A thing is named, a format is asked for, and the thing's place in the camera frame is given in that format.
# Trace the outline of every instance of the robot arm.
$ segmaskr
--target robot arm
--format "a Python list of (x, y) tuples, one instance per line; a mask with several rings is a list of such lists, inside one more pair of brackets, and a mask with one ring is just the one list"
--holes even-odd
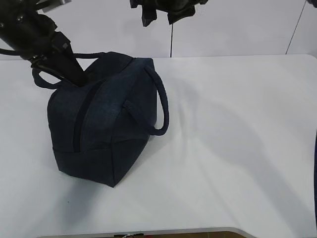
[[(208, 0), (130, 0), (132, 8), (141, 5), (142, 21), (148, 26), (156, 20), (156, 10), (168, 13), (172, 24), (195, 14), (196, 4)], [(70, 40), (57, 32), (49, 17), (39, 14), (55, 9), (71, 0), (0, 0), (0, 38), (14, 51), (0, 49), (0, 54), (21, 56), (31, 67), (49, 73), (77, 86), (85, 85), (87, 78), (77, 62)]]

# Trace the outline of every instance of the bag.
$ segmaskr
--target bag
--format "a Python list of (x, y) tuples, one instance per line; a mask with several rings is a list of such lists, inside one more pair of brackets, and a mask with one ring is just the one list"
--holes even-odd
[[(129, 171), (150, 135), (169, 125), (167, 95), (152, 59), (119, 53), (77, 54), (99, 57), (86, 69), (89, 82), (76, 87), (50, 84), (33, 70), (36, 85), (57, 89), (48, 103), (53, 151), (60, 171), (114, 187)], [(157, 92), (164, 113), (157, 121)]]

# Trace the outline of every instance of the zipper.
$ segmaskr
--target zipper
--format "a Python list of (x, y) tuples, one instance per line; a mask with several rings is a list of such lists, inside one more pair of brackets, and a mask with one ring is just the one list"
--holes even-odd
[(84, 119), (87, 114), (90, 103), (94, 99), (102, 83), (104, 83), (104, 81), (100, 81), (95, 86), (92, 87), (92, 89), (87, 94), (81, 108), (79, 109), (79, 112), (75, 121), (75, 125), (74, 125), (73, 147), (74, 147), (75, 153), (80, 152), (80, 138), (81, 138), (81, 131), (82, 131)]

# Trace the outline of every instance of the metal bracket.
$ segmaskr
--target metal bracket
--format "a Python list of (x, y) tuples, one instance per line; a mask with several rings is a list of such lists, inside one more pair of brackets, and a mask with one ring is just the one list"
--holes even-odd
[(43, 8), (43, 12), (46, 13), (48, 11), (54, 10), (55, 8), (70, 3), (72, 0), (40, 0), (39, 3), (48, 1), (50, 6)]

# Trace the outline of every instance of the screw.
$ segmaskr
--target screw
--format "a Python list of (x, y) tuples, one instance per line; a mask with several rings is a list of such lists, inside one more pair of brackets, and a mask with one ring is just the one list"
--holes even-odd
[(18, 18), (16, 19), (18, 22), (21, 22), (23, 20), (24, 16), (23, 15), (20, 15), (18, 16)]

